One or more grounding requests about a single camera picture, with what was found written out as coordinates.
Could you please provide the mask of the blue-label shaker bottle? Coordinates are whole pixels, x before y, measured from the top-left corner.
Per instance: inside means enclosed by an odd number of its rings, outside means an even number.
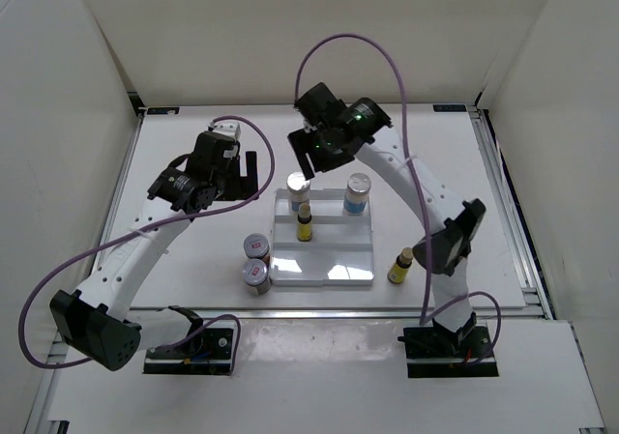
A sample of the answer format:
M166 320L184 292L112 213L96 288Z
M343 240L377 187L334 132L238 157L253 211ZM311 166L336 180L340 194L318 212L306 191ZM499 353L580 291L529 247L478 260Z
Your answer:
M286 187L289 209L297 213L300 206L310 200L310 181L305 178L303 172L293 172L286 179Z
M368 203L371 180L365 173L354 173L347 181L343 209L352 216L363 213Z

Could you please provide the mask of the yellow small bottle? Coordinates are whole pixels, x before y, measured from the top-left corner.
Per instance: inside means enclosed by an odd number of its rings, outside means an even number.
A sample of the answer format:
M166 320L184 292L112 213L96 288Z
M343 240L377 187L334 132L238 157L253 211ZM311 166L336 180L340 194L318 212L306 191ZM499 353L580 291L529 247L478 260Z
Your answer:
M299 206L296 236L300 242L309 242L312 238L312 215L310 204L307 202Z
M390 270L387 273L387 279L393 284L402 284L407 276L407 273L414 261L414 254L411 247L405 247Z

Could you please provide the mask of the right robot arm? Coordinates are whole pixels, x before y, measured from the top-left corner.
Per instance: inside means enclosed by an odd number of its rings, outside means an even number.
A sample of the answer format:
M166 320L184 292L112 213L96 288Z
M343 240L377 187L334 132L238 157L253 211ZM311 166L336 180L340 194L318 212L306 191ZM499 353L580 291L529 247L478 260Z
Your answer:
M373 170L423 224L425 235L413 256L430 275L436 309L430 320L434 344L454 357L470 341L476 315L468 299L466 259L486 214L478 198L466 201L446 188L420 161L404 151L391 117L375 101L350 105L318 83L294 102L304 119L288 141L304 177L335 170L358 160Z

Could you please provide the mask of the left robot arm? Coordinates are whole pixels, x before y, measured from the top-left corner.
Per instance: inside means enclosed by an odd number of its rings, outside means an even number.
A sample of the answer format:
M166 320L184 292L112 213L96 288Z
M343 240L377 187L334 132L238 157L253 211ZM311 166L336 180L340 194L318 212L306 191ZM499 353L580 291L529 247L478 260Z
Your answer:
M132 239L115 246L72 293L58 291L50 311L59 333L75 350L111 371L143 349L171 346L180 356L199 352L203 324L197 314L170 305L139 316L130 308L140 286L191 215L215 200L246 200L257 191L255 153L240 174L240 126L225 121L201 132L193 151L180 156L148 189Z

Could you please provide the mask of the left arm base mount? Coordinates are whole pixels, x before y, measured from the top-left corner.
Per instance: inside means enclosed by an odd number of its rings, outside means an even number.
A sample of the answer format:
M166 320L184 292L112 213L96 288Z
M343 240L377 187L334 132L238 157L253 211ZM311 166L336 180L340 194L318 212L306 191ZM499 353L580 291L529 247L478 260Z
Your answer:
M206 321L190 342L146 353L142 373L174 376L231 376L240 345L241 322L232 314Z

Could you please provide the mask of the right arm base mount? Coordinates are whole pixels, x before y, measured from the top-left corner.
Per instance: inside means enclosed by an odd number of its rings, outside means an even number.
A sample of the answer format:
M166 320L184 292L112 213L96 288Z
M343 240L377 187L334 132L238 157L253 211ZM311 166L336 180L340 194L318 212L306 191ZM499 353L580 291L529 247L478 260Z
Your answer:
M495 378L499 376L491 338L485 325L476 326L461 345L453 348L434 328L404 328L398 342L404 346L410 379Z

